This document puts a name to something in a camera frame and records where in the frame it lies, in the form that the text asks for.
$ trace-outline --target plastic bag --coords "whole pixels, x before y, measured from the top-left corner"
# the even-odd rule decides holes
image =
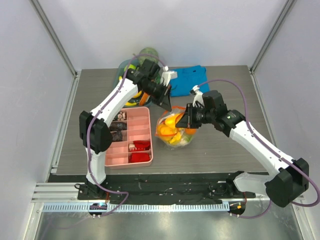
[[[185,110],[184,107],[173,106],[172,111],[165,111],[156,123],[155,135],[170,147],[188,145],[197,132],[196,129],[176,127]]]

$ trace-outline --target red object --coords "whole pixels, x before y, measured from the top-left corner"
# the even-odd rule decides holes
[[[133,141],[134,148],[130,148],[130,152],[141,152],[149,150],[151,147],[150,141]]]
[[[142,163],[142,162],[149,162],[150,156],[149,153],[144,152],[133,152],[129,157],[130,163]]]

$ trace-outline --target pink plastic tray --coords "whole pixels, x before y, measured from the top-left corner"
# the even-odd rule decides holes
[[[136,167],[146,167],[152,163],[154,158],[152,150],[152,138],[150,127],[150,112],[147,107],[123,108],[122,112],[126,112],[127,130],[121,131],[123,141],[113,142],[107,149],[105,155],[105,166],[111,169],[126,169]],[[129,144],[136,140],[150,140],[150,149],[147,151],[136,151],[135,153],[148,153],[150,161],[145,162],[129,162]]]

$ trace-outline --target black strip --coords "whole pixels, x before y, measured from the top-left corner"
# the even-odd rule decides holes
[[[266,175],[266,172],[255,174]],[[225,181],[230,173],[182,173],[182,174],[116,174],[108,175],[103,187],[129,192],[125,204],[134,205],[206,205],[220,204],[221,199],[243,198],[242,192],[230,192]],[[85,175],[53,175],[49,183],[85,183]],[[255,194],[246,192],[247,198]],[[119,204],[125,195],[110,194],[110,203]],[[79,192],[79,200],[105,200],[106,196],[94,196]]]

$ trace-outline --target gray table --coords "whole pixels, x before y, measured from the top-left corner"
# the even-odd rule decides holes
[[[249,109],[249,119],[254,127],[270,139],[267,126],[259,105],[255,88],[247,66],[206,67],[209,79],[230,79],[238,83],[244,91]],[[58,175],[83,175],[87,173],[87,157],[79,138],[79,115],[83,110],[90,111],[112,91],[117,69],[83,70],[75,95],[68,123],[59,165]],[[213,82],[210,89],[222,93],[229,109],[244,113],[244,104],[238,90],[231,84]],[[186,106],[192,102],[191,96],[172,97],[172,106]],[[156,122],[164,110],[150,107],[151,131],[155,133]],[[148,167],[110,170],[108,174],[152,174],[152,173],[227,173],[243,170],[264,172],[265,169],[242,146],[218,132],[212,125],[201,127],[190,145],[170,149],[160,139],[152,136],[153,163]]]

